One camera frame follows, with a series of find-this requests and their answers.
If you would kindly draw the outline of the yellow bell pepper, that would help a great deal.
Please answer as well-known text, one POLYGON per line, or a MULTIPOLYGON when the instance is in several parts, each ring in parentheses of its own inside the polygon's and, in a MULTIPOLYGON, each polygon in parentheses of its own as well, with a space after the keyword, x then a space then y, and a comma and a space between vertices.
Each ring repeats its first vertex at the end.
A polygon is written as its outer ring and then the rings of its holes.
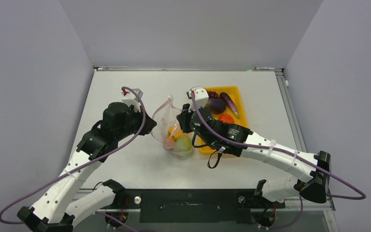
POLYGON ((173 126, 167 131, 166 138, 172 141, 177 141, 180 137, 183 136, 183 132, 179 126, 173 126))

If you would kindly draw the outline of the clear pink-dotted zip bag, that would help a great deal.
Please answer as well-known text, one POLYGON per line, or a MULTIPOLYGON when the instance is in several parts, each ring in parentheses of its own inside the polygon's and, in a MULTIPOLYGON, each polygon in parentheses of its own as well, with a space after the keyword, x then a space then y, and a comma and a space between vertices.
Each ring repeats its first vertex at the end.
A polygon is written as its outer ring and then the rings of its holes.
MULTIPOLYGON (((167 136, 167 131, 173 126, 180 126, 176 118, 176 116, 179 115, 180 112, 181 110, 175 107, 173 104, 173 96, 169 95, 168 98, 161 104, 161 106, 159 106, 153 113, 152 119, 157 123, 157 125, 156 127, 153 128, 151 135, 158 142, 160 142, 162 148, 163 148, 162 142, 163 142, 163 139, 165 139, 167 136)), ((190 135, 186 133, 184 133, 183 136, 187 136, 191 139, 190 135)), ((187 159, 187 158, 181 158, 177 156, 174 152, 174 149, 172 151, 168 151, 168 150, 165 150, 165 151, 176 156, 179 159, 183 159, 183 160, 187 159)))

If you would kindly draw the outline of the green cabbage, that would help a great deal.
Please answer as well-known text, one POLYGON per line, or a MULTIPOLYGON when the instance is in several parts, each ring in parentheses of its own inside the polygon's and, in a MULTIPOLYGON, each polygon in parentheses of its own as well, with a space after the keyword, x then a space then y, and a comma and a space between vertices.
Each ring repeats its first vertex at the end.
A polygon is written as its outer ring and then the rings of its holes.
POLYGON ((193 150, 194 147, 192 145, 192 140, 189 137, 181 136, 176 140, 174 152, 177 156, 181 158, 188 158, 193 150))

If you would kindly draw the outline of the green orange mango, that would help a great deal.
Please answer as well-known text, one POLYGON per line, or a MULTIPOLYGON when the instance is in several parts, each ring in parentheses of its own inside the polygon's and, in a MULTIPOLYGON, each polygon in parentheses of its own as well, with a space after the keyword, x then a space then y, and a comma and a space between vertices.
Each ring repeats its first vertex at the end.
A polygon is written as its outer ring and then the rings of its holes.
POLYGON ((168 151, 172 151, 175 147, 175 140, 173 137, 166 137, 162 142, 163 148, 168 151))

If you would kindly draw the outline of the large purple eggplant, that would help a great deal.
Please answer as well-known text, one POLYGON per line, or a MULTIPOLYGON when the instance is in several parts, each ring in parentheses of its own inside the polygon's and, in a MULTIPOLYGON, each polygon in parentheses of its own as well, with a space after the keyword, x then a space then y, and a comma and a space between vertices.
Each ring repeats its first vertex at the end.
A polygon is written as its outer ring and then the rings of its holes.
POLYGON ((225 112, 227 105, 221 99, 209 98, 205 107, 208 108, 213 114, 220 115, 225 112))

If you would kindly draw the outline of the orange pumpkin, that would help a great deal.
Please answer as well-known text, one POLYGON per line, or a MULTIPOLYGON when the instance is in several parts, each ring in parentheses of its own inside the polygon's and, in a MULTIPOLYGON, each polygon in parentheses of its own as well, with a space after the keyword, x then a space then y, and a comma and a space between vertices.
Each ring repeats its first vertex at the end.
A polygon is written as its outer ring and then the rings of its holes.
POLYGON ((221 114, 218 117, 218 120, 222 121, 223 123, 228 123, 228 124, 234 124, 235 123, 234 118, 229 114, 221 114))

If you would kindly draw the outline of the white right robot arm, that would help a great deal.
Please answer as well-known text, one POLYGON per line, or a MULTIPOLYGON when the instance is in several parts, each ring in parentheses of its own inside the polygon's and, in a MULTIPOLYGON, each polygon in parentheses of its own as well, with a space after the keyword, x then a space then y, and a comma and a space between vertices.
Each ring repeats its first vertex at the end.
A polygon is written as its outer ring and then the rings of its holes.
POLYGON ((189 111, 184 104, 177 115, 181 131, 193 132, 203 144, 220 152, 261 161, 289 173, 279 180, 261 180, 254 193, 254 202, 265 207, 271 202, 301 196, 314 203, 325 203, 329 184, 331 155, 325 151, 317 154, 299 152, 268 140, 249 128, 225 123, 214 118, 207 108, 198 113, 189 111))

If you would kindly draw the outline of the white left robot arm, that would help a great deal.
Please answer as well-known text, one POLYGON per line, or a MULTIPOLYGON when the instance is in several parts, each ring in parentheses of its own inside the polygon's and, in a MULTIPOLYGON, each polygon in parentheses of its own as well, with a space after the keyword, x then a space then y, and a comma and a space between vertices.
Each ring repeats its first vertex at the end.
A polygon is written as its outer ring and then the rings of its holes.
POLYGON ((18 218, 32 232, 71 232, 86 217, 104 206, 118 208, 125 200, 125 188, 114 180, 77 201, 74 196, 88 177, 115 151, 119 141, 137 134, 147 135, 157 123, 134 106, 122 102, 109 104, 102 120, 93 125, 78 143, 76 151, 55 182, 32 206, 22 207, 18 218))

